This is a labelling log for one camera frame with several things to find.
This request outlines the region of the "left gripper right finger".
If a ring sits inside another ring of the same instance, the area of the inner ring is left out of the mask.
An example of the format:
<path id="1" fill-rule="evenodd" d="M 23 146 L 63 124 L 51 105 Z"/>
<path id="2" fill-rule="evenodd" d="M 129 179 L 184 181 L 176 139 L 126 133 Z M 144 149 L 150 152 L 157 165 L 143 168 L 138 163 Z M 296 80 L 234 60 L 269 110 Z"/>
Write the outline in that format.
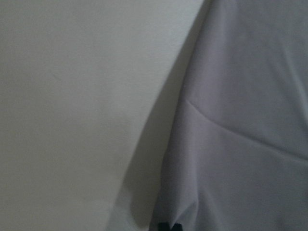
<path id="1" fill-rule="evenodd" d="M 174 224 L 172 231 L 183 231 L 183 226 L 180 223 Z"/>

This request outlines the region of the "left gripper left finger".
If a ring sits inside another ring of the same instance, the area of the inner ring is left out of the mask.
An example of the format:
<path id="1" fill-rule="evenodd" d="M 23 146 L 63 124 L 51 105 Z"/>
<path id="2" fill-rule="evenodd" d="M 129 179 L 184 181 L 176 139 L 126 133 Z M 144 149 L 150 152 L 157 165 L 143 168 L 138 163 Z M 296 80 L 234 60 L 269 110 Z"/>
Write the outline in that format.
<path id="1" fill-rule="evenodd" d="M 170 226 L 168 223 L 159 223 L 157 229 L 158 231 L 170 231 Z"/>

